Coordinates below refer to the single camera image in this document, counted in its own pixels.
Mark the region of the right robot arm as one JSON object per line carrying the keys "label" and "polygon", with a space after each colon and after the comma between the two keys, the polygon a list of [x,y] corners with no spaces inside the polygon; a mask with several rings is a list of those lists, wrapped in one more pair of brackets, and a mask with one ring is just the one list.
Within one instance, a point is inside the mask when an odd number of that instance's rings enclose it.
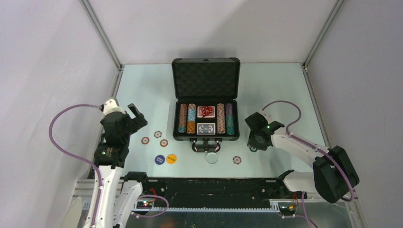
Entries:
{"label": "right robot arm", "polygon": [[344,148],[315,144],[263,112],[253,113],[245,122],[250,129],[247,146],[251,150],[279,148],[312,169],[312,172],[283,173],[282,182],[276,186],[281,198],[288,199],[297,191],[319,194],[329,203],[344,200],[348,193],[354,197],[354,187],[360,179]]}

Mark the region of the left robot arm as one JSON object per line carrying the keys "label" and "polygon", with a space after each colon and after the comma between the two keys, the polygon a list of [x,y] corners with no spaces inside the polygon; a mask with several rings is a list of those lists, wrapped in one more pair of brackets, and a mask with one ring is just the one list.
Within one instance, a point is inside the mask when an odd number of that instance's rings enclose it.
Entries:
{"label": "left robot arm", "polygon": [[134,118],[113,98],[100,107],[104,114],[101,120],[104,133],[94,155],[97,170],[84,223],[86,228],[124,228],[135,201],[148,196],[150,192],[150,184],[144,181],[146,173],[131,172],[125,176],[120,195],[116,194],[129,153],[130,137],[148,124],[134,104],[128,107]]}

